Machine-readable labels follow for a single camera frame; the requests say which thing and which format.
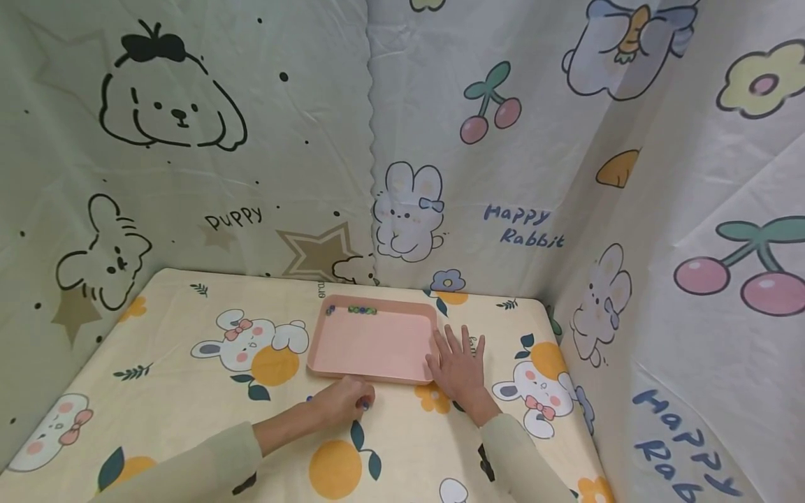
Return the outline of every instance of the pink cherry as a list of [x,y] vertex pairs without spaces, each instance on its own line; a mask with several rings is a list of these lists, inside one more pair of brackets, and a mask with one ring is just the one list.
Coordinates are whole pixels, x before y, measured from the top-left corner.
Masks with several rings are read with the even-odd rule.
[[480,115],[470,117],[461,125],[461,141],[467,145],[480,142],[489,130],[489,123]]
[[770,316],[792,316],[805,311],[805,280],[787,272],[765,272],[741,287],[747,306]]
[[693,295],[712,295],[729,285],[729,269],[713,257],[694,257],[674,271],[676,286]]
[[498,106],[497,112],[495,112],[495,126],[502,130],[507,127],[511,127],[515,122],[517,122],[517,119],[520,118],[521,112],[522,106],[520,105],[519,99],[509,98],[508,100],[503,101],[503,103]]

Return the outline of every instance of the bow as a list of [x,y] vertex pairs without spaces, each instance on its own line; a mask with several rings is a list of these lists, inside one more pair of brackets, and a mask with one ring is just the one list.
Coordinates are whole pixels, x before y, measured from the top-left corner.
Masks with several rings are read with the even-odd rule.
[[433,211],[437,213],[442,213],[442,211],[444,210],[444,202],[439,200],[431,201],[427,197],[420,197],[419,207],[421,209],[433,208]]
[[78,434],[81,431],[81,427],[92,418],[93,412],[90,409],[84,409],[76,414],[76,418],[73,419],[70,429],[61,434],[61,437],[59,437],[59,443],[62,445],[73,445],[76,440],[78,440]]
[[615,311],[615,306],[612,305],[612,299],[610,297],[607,297],[604,301],[604,311],[609,313],[609,322],[612,324],[612,328],[617,330],[621,325],[621,317],[617,315],[617,311]]
[[171,61],[181,63],[188,56],[184,50],[184,42],[178,35],[168,34],[159,36],[159,23],[154,25],[152,31],[141,19],[140,25],[145,27],[149,36],[143,35],[124,35],[120,39],[126,54],[138,63],[151,61],[154,58],[167,58]]
[[241,323],[237,325],[237,327],[233,328],[232,330],[227,330],[226,332],[224,332],[224,337],[226,337],[227,340],[235,340],[237,339],[237,336],[241,335],[241,332],[243,332],[244,330],[249,330],[251,326],[252,326],[251,321],[244,318],[243,320],[241,320]]
[[547,419],[548,421],[553,421],[553,418],[556,417],[556,409],[554,409],[551,406],[539,403],[537,399],[532,397],[531,395],[528,395],[526,397],[526,407],[528,407],[529,409],[536,409],[539,412],[542,412],[543,416],[545,416],[545,419]]

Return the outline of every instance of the fabric wall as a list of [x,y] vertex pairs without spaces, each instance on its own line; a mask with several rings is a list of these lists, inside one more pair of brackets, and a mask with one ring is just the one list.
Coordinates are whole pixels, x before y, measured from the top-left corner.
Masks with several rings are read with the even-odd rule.
[[364,0],[0,2],[3,467],[157,270],[359,269],[366,22]]
[[378,277],[555,304],[619,501],[802,499],[803,14],[370,10]]

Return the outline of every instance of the hand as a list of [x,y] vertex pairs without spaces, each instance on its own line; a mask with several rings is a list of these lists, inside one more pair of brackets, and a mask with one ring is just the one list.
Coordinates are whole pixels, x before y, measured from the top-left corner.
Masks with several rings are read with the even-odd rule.
[[433,332],[440,359],[426,355],[427,366],[431,369],[433,380],[453,400],[458,402],[476,426],[481,427],[494,416],[501,413],[497,403],[484,387],[484,347],[486,338],[478,339],[478,347],[473,355],[469,344],[469,330],[461,327],[461,343],[453,335],[450,325],[444,326],[447,338],[438,331]]
[[359,377],[344,376],[314,395],[310,406],[322,427],[330,427],[360,419],[364,404],[373,403],[374,386]]

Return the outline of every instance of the star print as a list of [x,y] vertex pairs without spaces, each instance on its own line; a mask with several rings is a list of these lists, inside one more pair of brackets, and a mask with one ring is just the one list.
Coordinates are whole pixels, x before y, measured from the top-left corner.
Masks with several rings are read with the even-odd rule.
[[225,230],[215,230],[207,225],[199,225],[199,229],[204,233],[204,246],[217,246],[224,251],[229,251],[229,243],[237,241],[235,236]]
[[318,236],[282,230],[278,230],[277,234],[296,255],[285,269],[285,276],[319,276],[335,282],[332,265],[358,255],[349,247],[349,226],[346,222]]
[[80,288],[62,290],[59,309],[51,320],[52,324],[62,325],[70,339],[70,346],[76,340],[81,325],[98,321],[101,315],[93,303],[81,294]]
[[39,44],[44,62],[34,82],[67,93],[96,118],[100,110],[101,80],[109,72],[109,48],[103,30],[66,40],[23,15]]

